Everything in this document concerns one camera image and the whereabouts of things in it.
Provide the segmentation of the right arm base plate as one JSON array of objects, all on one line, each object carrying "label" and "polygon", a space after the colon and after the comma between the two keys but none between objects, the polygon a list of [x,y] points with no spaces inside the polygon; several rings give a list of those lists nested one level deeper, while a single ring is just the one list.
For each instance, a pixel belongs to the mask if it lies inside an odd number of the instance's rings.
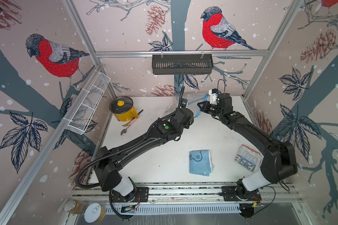
[{"label": "right arm base plate", "polygon": [[238,202],[238,201],[254,201],[259,202],[262,200],[258,189],[254,191],[247,191],[243,187],[235,186],[222,186],[222,192],[220,196],[224,198],[226,202]]}]

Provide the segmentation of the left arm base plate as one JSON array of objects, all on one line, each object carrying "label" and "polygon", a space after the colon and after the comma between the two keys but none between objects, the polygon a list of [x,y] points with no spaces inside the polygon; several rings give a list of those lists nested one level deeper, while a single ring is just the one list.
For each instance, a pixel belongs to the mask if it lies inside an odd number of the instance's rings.
[{"label": "left arm base plate", "polygon": [[135,188],[127,196],[122,196],[119,192],[111,190],[110,199],[111,202],[147,202],[149,196],[148,187]]}]

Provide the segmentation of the clear vacuum bag blue zip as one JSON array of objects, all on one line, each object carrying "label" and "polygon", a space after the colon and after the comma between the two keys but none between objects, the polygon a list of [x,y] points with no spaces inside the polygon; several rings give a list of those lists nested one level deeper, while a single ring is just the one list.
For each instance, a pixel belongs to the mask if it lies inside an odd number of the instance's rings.
[{"label": "clear vacuum bag blue zip", "polygon": [[[189,108],[193,112],[194,118],[197,118],[201,114],[200,108],[197,106],[197,104],[203,101],[207,101],[209,99],[209,94],[184,93],[183,99],[187,100],[187,108]],[[170,113],[170,112],[175,111],[178,105],[178,100],[179,100],[179,93],[175,93],[172,103],[167,108],[166,112]]]}]

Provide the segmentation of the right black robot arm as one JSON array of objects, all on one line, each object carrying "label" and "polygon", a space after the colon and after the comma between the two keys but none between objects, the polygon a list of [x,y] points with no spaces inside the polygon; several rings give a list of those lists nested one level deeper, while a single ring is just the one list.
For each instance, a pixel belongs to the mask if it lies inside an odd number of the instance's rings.
[{"label": "right black robot arm", "polygon": [[237,181],[236,192],[247,199],[259,188],[278,183],[298,172],[295,149],[290,142],[281,142],[253,125],[243,114],[233,109],[228,93],[210,93],[210,101],[197,104],[201,112],[210,114],[229,129],[241,134],[263,156],[260,170]]}]

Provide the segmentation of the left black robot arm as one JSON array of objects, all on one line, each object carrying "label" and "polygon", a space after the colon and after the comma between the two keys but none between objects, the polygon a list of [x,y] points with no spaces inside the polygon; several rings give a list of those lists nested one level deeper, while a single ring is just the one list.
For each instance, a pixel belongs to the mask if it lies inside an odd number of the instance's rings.
[{"label": "left black robot arm", "polygon": [[94,171],[103,192],[117,187],[123,177],[119,171],[138,156],[161,146],[172,140],[179,140],[183,130],[188,129],[194,122],[194,114],[188,108],[180,108],[151,124],[148,131],[134,140],[107,149],[98,150],[95,159],[101,159],[94,165]]}]

